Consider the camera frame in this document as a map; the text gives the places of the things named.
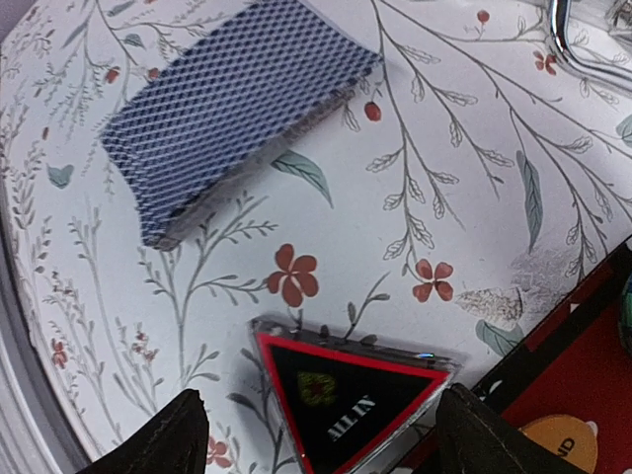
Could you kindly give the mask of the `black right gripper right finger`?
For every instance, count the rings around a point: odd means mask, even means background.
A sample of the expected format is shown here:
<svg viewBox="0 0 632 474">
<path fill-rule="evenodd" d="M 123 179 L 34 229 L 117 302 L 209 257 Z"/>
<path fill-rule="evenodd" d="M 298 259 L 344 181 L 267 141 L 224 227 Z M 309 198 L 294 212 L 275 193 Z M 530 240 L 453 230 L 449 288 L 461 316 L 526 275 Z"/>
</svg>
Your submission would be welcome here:
<svg viewBox="0 0 632 474">
<path fill-rule="evenodd" d="M 443 473 L 579 473 L 509 425 L 460 383 L 443 390 L 435 411 Z"/>
</svg>

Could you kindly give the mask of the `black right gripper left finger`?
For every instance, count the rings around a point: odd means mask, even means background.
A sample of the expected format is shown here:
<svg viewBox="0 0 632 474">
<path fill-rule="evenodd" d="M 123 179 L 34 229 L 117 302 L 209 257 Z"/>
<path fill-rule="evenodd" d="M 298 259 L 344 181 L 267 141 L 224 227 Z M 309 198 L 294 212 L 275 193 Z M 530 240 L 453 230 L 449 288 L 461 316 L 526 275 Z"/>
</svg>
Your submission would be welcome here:
<svg viewBox="0 0 632 474">
<path fill-rule="evenodd" d="M 88 466 L 90 474 L 201 474 L 209 422 L 197 390 L 186 389 L 127 441 Z"/>
</svg>

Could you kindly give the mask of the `orange big blind button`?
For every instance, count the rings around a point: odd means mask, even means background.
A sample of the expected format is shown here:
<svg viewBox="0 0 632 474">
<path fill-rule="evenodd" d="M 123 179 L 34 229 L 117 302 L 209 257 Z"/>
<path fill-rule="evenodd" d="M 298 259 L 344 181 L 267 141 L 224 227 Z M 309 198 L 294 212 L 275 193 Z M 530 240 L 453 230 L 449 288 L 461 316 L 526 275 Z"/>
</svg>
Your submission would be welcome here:
<svg viewBox="0 0 632 474">
<path fill-rule="evenodd" d="M 587 473 L 594 473 L 598 458 L 595 422 L 570 415 L 549 415 L 519 429 L 529 439 Z"/>
</svg>

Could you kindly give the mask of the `black triangular all-in button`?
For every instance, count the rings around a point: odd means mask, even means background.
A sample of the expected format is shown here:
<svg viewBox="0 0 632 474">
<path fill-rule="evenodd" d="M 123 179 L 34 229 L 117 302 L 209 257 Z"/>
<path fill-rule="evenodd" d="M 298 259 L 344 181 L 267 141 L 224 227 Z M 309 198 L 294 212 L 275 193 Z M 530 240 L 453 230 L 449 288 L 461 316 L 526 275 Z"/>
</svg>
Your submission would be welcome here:
<svg viewBox="0 0 632 474">
<path fill-rule="evenodd" d="M 356 473 L 412 425 L 459 371 L 433 352 L 250 321 L 280 424 L 303 473 Z"/>
</svg>

